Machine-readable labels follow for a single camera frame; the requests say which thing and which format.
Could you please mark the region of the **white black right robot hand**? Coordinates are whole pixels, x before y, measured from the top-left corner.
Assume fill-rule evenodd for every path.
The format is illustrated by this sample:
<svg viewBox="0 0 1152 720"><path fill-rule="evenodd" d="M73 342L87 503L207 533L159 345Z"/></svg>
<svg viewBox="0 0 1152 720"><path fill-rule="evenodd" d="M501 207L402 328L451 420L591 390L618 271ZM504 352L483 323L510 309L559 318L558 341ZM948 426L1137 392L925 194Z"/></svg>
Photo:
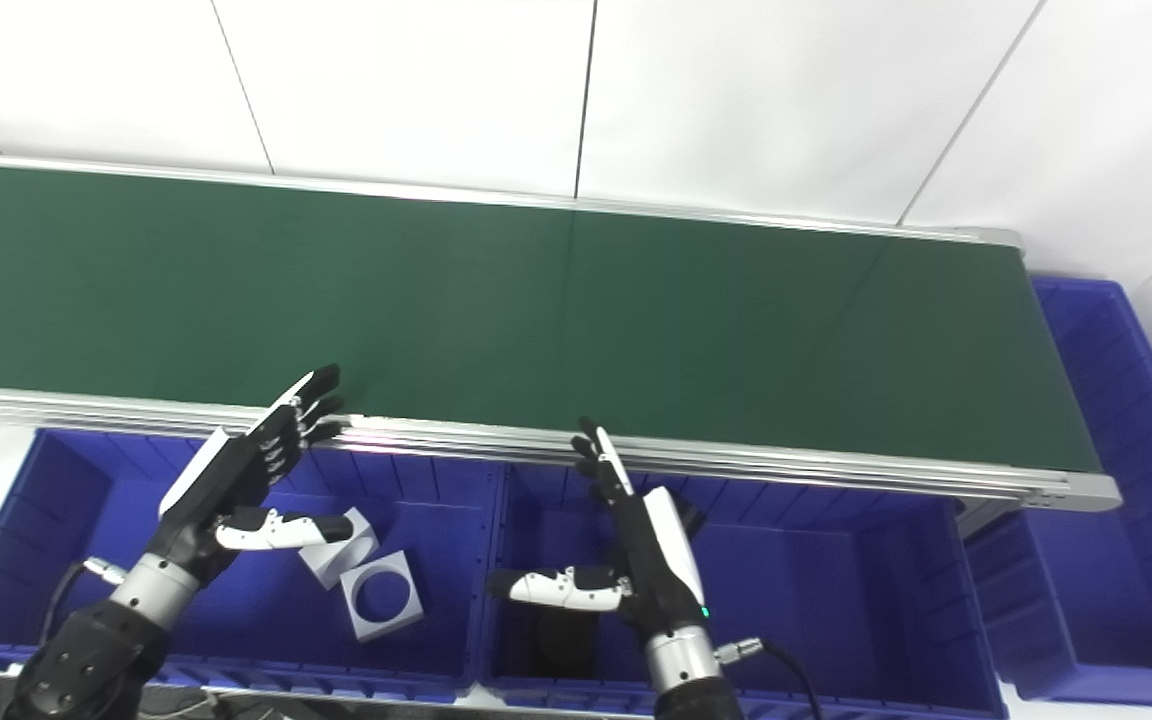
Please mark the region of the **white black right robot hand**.
<svg viewBox="0 0 1152 720"><path fill-rule="evenodd" d="M611 560L598 566L500 569L486 592L513 602L562 611L617 612L649 641L708 619L704 589L679 501L669 488L634 488L626 462L607 429L582 416L573 437L576 469L591 482L591 497L612 520Z"/></svg>

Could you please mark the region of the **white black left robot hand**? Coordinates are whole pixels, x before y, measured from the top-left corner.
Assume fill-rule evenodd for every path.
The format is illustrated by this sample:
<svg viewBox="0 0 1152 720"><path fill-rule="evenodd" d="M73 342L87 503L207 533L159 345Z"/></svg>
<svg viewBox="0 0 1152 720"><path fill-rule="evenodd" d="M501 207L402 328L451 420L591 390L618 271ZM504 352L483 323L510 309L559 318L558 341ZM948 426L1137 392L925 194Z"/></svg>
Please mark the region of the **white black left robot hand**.
<svg viewBox="0 0 1152 720"><path fill-rule="evenodd" d="M244 551L301 550L348 541L346 515L312 516L265 506L314 444L338 437L342 424L340 367L329 364L294 382L238 434L215 429L189 460L159 506L146 553L161 569L179 569L207 588Z"/></svg>

